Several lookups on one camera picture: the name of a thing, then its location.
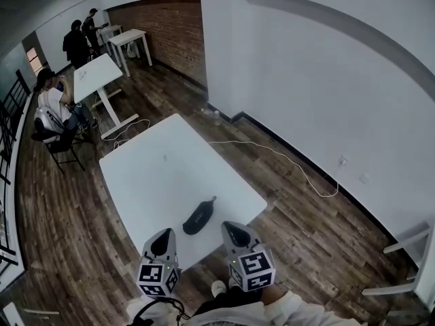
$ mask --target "white chair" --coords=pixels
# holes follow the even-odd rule
[[[386,247],[383,252],[391,253],[403,249],[409,245],[427,237],[423,259],[419,264],[419,270],[413,282],[392,287],[379,287],[376,289],[364,289],[362,294],[366,296],[393,295],[414,291],[419,299],[427,306],[429,312],[435,307],[435,231],[434,224],[425,231],[418,233],[402,242]]]

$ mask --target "sneaker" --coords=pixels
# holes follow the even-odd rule
[[[211,293],[213,294],[213,297],[216,298],[217,295],[220,293],[226,292],[226,286],[223,281],[216,280],[213,284],[211,284]]]
[[[230,280],[228,281],[228,287],[232,289],[234,286],[239,286],[239,285],[236,283],[236,280],[230,278]]]

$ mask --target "hair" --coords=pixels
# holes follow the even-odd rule
[[[38,73],[37,83],[36,83],[36,86],[33,89],[33,91],[35,93],[38,93],[42,88],[44,88],[46,81],[48,79],[53,78],[54,76],[56,76],[56,74],[53,71],[51,71],[50,69],[42,69]]]
[[[74,20],[73,24],[71,24],[71,30],[74,30],[75,28],[79,27],[82,25],[82,22],[80,22],[78,19]]]

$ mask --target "person in black clothing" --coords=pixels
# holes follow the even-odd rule
[[[91,47],[93,50],[97,53],[97,55],[100,55],[100,45],[98,43],[97,39],[97,30],[100,29],[100,27],[96,27],[94,23],[94,18],[96,12],[98,10],[96,8],[92,8],[89,11],[89,15],[86,17],[86,19],[83,22],[83,32],[88,37],[88,40],[90,42]]]
[[[81,25],[82,22],[75,20],[71,25],[71,31],[63,39],[63,51],[67,53],[67,59],[76,69],[83,67],[92,53],[85,36],[80,31]]]

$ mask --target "wood plank floor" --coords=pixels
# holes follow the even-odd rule
[[[151,125],[180,113],[206,141],[252,140],[286,153],[301,164],[313,183],[333,192],[319,175],[246,120],[234,126],[201,113],[201,91],[169,70],[130,61],[132,77],[121,77],[109,90],[121,120],[133,113]],[[72,79],[72,71],[67,71]],[[139,259],[105,187],[99,159],[113,148],[94,132],[95,146],[77,147],[86,172],[64,164],[62,175],[44,144],[31,140],[33,101],[24,127],[18,164],[18,214],[27,273],[0,297],[19,309],[59,311],[45,320],[25,316],[28,325],[123,325],[126,305],[140,296],[135,286]],[[103,131],[111,120],[98,108]],[[147,122],[121,137],[134,137]],[[388,239],[342,195],[320,198],[301,172],[287,160],[253,145],[213,145],[228,163],[267,201],[268,208],[252,226],[269,243],[277,264],[276,283],[307,302],[324,305],[358,321],[380,321],[391,308],[418,304],[412,295],[364,297],[364,287],[396,284],[408,265],[394,253],[382,254]],[[219,248],[184,272],[176,294],[189,311],[211,298],[209,286],[226,278],[224,250]]]

